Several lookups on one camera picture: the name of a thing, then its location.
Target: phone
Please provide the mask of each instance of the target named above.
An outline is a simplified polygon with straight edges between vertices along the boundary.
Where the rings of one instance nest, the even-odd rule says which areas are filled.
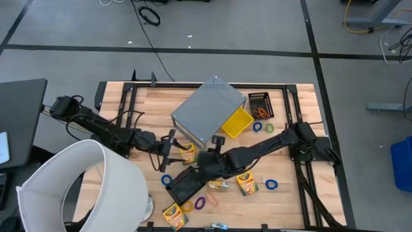
[[[7,132],[0,133],[0,164],[4,164],[10,160],[10,152],[8,150]]]

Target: blue rubber band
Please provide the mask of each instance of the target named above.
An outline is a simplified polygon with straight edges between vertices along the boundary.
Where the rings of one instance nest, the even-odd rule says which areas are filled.
[[[168,184],[170,184],[172,182],[172,177],[170,176],[170,175],[168,175],[168,174],[166,174],[166,175],[163,175],[162,176],[162,184],[164,185],[164,186],[167,186]]]
[[[277,188],[277,181],[276,180],[266,180],[266,188],[273,190]]]
[[[262,125],[261,122],[255,122],[255,123],[253,123],[253,130],[254,130],[255,132],[258,132],[258,131],[262,130],[262,128],[263,128],[263,125]]]

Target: black metal frame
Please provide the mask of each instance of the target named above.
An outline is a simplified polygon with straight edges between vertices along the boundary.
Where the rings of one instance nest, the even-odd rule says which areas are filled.
[[[137,81],[135,79],[135,73],[133,74],[132,80]],[[281,90],[283,92],[283,100],[285,102],[285,111],[286,111],[286,118],[287,118],[287,123],[292,124],[293,123],[293,117],[292,117],[292,110],[290,107],[290,98],[289,95],[290,93],[292,94],[292,98],[294,101],[294,107],[295,107],[295,113],[297,117],[298,122],[302,122],[302,113],[301,113],[301,108],[300,108],[300,103],[299,103],[299,98],[297,96],[297,87],[295,84],[231,84],[229,83],[232,87],[234,88],[255,88],[255,89],[271,89],[271,90]],[[120,100],[120,105],[119,105],[119,111],[118,113],[123,113],[124,112],[124,106],[126,103],[126,96],[128,91],[131,91],[131,100],[130,100],[130,105],[129,105],[129,110],[130,112],[127,115],[127,122],[126,122],[126,127],[130,127],[131,125],[131,120],[133,117],[133,110],[134,110],[134,105],[135,105],[135,98],[136,98],[136,93],[137,89],[144,87],[144,88],[150,88],[150,87],[159,87],[159,88],[199,88],[202,85],[202,83],[180,83],[180,82],[157,82],[156,85],[154,86],[153,84],[153,79],[151,82],[125,82],[123,85],[122,89],[122,98]],[[121,123],[121,117],[117,121],[118,126]],[[295,170],[297,173],[297,169],[301,168],[300,163],[295,162]],[[306,162],[306,174],[308,178],[309,185],[312,187],[314,193],[316,194],[316,186],[315,186],[315,180],[314,180],[314,173],[312,170],[312,164],[310,161]],[[303,223],[305,229],[310,229],[314,228],[310,224],[310,217],[309,217],[309,211],[308,211],[308,204],[306,200],[306,194],[304,187],[302,184],[297,181],[298,185],[298,190],[299,190],[299,198],[301,201],[301,209],[302,209],[302,216],[303,216]],[[317,206],[314,204],[314,214],[315,214],[315,221],[316,221],[316,226],[317,227],[323,227],[322,223],[322,216],[320,214],[319,209]],[[172,229],[169,227],[139,227],[139,231],[145,231],[145,230],[155,230],[155,231],[171,231]],[[229,231],[261,231],[262,229],[229,229]],[[199,231],[199,230],[205,230],[203,228],[181,228],[180,231]],[[278,229],[266,229],[266,231],[279,231]]]

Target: blue bin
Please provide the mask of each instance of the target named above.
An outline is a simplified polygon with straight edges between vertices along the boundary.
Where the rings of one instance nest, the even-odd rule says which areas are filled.
[[[391,154],[397,188],[412,192],[412,137],[392,145]]]

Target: yellow box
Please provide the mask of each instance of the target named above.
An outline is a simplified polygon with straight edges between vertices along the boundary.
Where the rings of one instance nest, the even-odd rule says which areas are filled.
[[[234,139],[252,122],[253,117],[243,108],[238,108],[221,128],[226,134]]]
[[[237,175],[236,179],[238,180],[238,184],[240,186],[240,189],[242,190],[243,196],[252,194],[259,190],[258,184],[256,184],[255,180],[253,179],[251,171]]]
[[[196,149],[196,146],[193,143],[189,143],[189,144],[184,145],[184,147],[187,148],[188,150],[185,151],[185,150],[180,149],[180,156],[182,157],[182,159],[186,160],[185,162],[183,162],[183,165],[197,162],[198,161],[198,151]]]
[[[178,231],[189,221],[177,203],[173,203],[169,208],[163,210],[163,216],[173,231]]]

